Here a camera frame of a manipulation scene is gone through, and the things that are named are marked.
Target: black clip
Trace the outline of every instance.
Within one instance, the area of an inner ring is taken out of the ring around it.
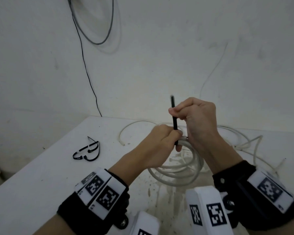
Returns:
[[[96,156],[95,158],[93,158],[93,159],[88,159],[87,156],[84,155],[84,159],[85,159],[86,161],[88,161],[88,162],[92,162],[92,161],[95,161],[95,160],[99,157],[99,154],[100,154],[100,144],[99,144],[99,141],[95,141],[95,140],[93,140],[93,139],[92,139],[91,137],[89,137],[89,136],[87,136],[87,138],[91,139],[91,140],[94,141],[94,142],[91,143],[90,145],[86,146],[86,147],[81,148],[80,150],[78,150],[78,152],[81,152],[81,151],[83,151],[84,149],[86,149],[86,148],[88,148],[88,147],[90,147],[90,146],[92,146],[92,145],[97,144],[97,146],[96,146],[94,149],[92,149],[92,150],[90,150],[90,149],[87,150],[88,153],[91,153],[91,152],[93,152],[93,151],[95,151],[96,149],[99,148],[99,150],[98,150],[98,154],[97,154],[97,156]],[[79,156],[78,158],[74,157],[78,152],[75,152],[75,153],[73,154],[73,159],[75,159],[75,160],[82,160],[82,159],[83,159],[83,156]]]

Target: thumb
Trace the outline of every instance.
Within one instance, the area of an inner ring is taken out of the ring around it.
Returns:
[[[174,147],[175,141],[179,140],[183,135],[181,130],[172,130],[170,134],[165,137],[162,141],[166,143],[168,146]]]

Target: white wall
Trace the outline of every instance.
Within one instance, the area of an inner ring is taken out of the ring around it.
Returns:
[[[73,0],[97,41],[111,0]],[[87,68],[103,116],[170,121],[202,91],[220,124],[294,132],[294,0],[116,0]],[[66,0],[0,0],[0,166],[17,171],[99,115]]]

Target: right hand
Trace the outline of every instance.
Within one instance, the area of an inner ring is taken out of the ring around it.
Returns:
[[[190,97],[169,113],[186,121],[188,141],[201,154],[209,151],[221,137],[217,131],[216,106],[212,102],[205,102]]]

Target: wrist strap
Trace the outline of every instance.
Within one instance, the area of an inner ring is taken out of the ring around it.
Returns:
[[[96,169],[75,186],[57,211],[74,233],[106,234],[124,219],[129,187],[117,175]]]
[[[277,179],[247,161],[213,175],[213,179],[219,191],[228,193],[235,204],[235,217],[247,229],[273,229],[294,218],[292,195]]]

